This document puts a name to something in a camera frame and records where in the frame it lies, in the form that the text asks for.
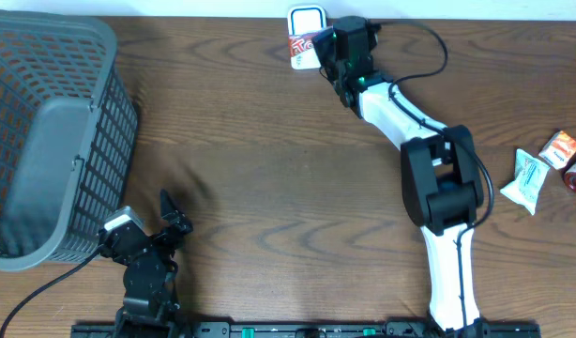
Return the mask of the teal wet wipes pack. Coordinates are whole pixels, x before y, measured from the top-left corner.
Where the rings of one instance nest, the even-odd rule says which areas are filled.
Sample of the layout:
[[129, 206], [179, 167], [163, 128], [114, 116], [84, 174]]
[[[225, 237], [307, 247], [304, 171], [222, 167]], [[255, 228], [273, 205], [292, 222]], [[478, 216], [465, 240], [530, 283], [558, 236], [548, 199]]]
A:
[[546, 163], [518, 148], [515, 152], [514, 179], [500, 192], [534, 216], [539, 193], [549, 170]]

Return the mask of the small orange snack packet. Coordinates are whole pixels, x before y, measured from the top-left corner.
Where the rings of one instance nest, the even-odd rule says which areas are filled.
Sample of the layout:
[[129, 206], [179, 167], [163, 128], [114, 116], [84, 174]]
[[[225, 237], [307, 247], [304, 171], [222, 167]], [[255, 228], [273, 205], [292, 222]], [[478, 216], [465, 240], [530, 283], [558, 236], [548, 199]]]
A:
[[542, 148], [539, 156], [556, 170], [564, 168], [576, 153], [576, 140], [558, 131]]

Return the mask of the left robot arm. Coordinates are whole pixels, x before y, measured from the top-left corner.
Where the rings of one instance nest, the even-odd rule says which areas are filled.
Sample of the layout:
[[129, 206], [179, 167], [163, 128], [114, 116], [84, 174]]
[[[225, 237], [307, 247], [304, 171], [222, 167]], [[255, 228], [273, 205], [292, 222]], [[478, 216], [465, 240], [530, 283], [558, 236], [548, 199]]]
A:
[[184, 244], [193, 225], [162, 190], [160, 217], [167, 223], [148, 235], [131, 207], [109, 216], [99, 230], [99, 254], [126, 267], [125, 295], [115, 317], [113, 337], [179, 337], [183, 325], [176, 320], [180, 309], [175, 288], [178, 265], [175, 252]]

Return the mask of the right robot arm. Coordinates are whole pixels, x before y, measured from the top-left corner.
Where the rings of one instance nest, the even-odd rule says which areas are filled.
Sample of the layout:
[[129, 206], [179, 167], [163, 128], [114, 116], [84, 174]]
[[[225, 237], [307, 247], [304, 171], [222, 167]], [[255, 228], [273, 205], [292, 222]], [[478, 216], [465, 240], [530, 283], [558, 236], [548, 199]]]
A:
[[418, 109], [373, 64], [382, 25], [348, 16], [312, 39], [321, 71], [341, 103], [372, 124], [400, 151], [402, 200], [423, 235], [431, 276], [429, 332], [479, 337], [484, 329], [474, 297], [471, 246], [482, 205], [493, 186], [471, 132], [448, 127]]

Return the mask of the red Top snack bag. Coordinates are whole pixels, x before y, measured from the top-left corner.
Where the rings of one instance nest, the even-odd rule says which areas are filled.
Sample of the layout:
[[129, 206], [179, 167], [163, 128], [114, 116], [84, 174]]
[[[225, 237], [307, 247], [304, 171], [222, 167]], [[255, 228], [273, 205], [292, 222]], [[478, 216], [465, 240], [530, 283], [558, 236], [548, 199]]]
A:
[[292, 58], [297, 58], [298, 56], [302, 56], [304, 53], [309, 51], [315, 51], [317, 56], [324, 56], [327, 54], [330, 48], [330, 44], [334, 38], [335, 35], [332, 28], [301, 35], [290, 35], [290, 56]]

